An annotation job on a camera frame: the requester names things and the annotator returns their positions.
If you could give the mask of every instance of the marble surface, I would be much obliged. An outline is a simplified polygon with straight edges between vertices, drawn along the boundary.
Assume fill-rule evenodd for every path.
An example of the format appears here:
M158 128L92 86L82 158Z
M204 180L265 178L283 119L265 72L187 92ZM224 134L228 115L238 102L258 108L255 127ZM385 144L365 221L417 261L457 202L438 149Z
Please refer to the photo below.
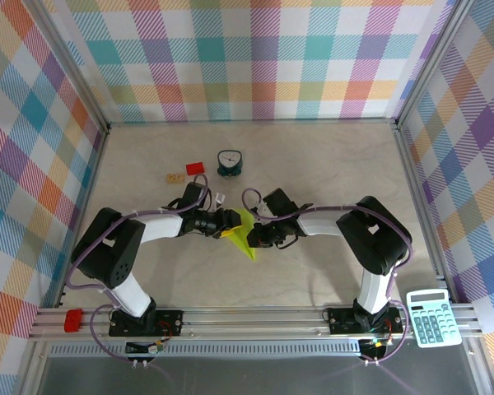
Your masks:
M243 152L243 174L237 179L216 173L222 149ZM298 206L377 197L412 233L416 250L411 265L399 273L394 295L436 285L386 123L115 128L82 229L102 207L126 213L164 206L180 197L185 185L167 184L166 174L183 173L186 164L197 161L205 164L212 191L226 194L224 207L241 207L241 192L247 187L263 195L283 188ZM252 262L227 239L186 235L143 244L133 272L158 305L322 305L350 304L358 294L362 268L340 237L307 237L283 251L259 249ZM89 281L78 271L73 280ZM90 290L68 290L63 298L65 306L95 307L105 301L105 296Z

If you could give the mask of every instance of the black bracket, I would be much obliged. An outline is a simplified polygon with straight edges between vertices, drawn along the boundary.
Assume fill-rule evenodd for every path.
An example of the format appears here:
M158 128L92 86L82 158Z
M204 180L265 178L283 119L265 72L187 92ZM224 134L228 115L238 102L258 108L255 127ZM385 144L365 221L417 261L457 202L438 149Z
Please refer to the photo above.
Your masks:
M111 337L177 337L183 327L183 311L159 310L150 315L151 323L143 326L124 311L115 310L110 317Z
M355 319L355 310L349 308L327 308L327 321L329 324L329 333L332 335L345 335L348 333L389 333L389 325L391 325L392 333L403 333L403 325L401 315L397 308L390 307L381 317L380 321L370 330L366 331L361 324Z

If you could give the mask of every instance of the calculator display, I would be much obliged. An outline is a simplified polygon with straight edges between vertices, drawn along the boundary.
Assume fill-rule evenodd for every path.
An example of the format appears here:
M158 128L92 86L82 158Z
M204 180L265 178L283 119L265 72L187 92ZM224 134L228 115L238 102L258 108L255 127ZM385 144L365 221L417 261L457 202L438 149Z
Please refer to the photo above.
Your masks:
M412 296L412 302L424 302L427 300L442 300L445 298L445 294L440 292L438 294L426 294L426 295L414 295Z

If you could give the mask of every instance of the clock face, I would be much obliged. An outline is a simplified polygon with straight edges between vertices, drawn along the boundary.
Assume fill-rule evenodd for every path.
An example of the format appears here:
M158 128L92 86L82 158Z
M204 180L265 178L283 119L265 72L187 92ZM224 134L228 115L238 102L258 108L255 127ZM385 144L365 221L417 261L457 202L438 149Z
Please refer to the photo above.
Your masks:
M217 158L221 165L230 168L238 165L241 160L241 154L238 151L222 151Z

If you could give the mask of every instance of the colorful plaid backdrop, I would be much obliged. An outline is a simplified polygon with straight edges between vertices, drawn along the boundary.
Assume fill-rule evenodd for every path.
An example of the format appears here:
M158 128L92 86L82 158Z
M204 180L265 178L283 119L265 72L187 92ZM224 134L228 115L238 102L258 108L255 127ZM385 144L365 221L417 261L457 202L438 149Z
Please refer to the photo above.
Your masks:
M44 0L116 122L391 116L452 2Z
M455 286L494 360L494 0L476 3L406 126Z
M0 394L71 248L98 128L20 0L0 1Z

